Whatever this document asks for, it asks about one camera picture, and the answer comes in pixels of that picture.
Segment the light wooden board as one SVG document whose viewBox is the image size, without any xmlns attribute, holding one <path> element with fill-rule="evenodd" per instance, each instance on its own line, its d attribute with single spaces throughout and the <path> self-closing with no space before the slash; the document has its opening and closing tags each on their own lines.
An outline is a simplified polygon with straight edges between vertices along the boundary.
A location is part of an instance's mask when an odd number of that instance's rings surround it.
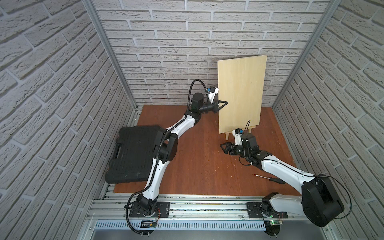
<svg viewBox="0 0 384 240">
<path fill-rule="evenodd" d="M 219 133 L 260 124 L 267 65 L 266 55 L 218 61 Z"/>
</svg>

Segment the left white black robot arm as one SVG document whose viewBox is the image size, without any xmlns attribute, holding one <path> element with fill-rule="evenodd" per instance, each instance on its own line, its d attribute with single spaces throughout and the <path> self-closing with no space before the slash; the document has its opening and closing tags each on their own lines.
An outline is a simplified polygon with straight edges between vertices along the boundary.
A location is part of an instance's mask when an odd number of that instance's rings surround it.
<svg viewBox="0 0 384 240">
<path fill-rule="evenodd" d="M 205 95 L 195 93 L 183 117 L 171 127 L 158 131 L 153 147 L 152 169 L 146 186 L 143 190 L 132 194 L 132 197 L 137 196 L 135 206 L 145 216 L 151 217 L 157 210 L 160 185 L 169 163 L 176 156 L 179 137 L 194 127 L 203 113 L 217 113 L 228 104 L 227 101 L 215 101 L 215 93 L 212 92 L 208 92 L 207 98 L 208 101 L 204 102 Z"/>
</svg>

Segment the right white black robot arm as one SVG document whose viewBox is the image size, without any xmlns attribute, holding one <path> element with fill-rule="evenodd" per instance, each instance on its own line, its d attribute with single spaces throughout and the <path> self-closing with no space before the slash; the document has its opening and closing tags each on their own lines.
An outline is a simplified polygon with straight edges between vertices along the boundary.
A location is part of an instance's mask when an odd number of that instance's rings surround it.
<svg viewBox="0 0 384 240">
<path fill-rule="evenodd" d="M 259 149 L 256 138 L 250 133 L 235 131 L 235 142 L 220 145 L 225 154 L 245 159 L 247 166 L 274 175 L 273 181 L 285 183 L 296 189 L 299 196 L 273 193 L 264 198 L 268 212 L 287 212 L 307 217 L 318 227 L 339 219 L 345 210 L 330 176 L 314 175 L 301 171 Z"/>
</svg>

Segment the small wooden easel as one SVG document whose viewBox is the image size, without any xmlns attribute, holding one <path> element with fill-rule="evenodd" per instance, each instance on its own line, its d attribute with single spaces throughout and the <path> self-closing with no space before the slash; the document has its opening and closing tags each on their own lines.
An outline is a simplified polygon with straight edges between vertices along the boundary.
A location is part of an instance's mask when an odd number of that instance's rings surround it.
<svg viewBox="0 0 384 240">
<path fill-rule="evenodd" d="M 236 130 L 233 130 L 231 132 L 226 132 L 226 141 L 229 139 L 229 135 L 232 134 L 233 136 L 235 136 L 236 134 L 243 134 L 244 132 L 248 132 L 248 133 L 251 133 L 252 132 L 252 129 L 254 129 L 256 126 L 251 126 L 251 127 L 246 127 L 244 130 L 242 129 L 236 129 Z"/>
</svg>

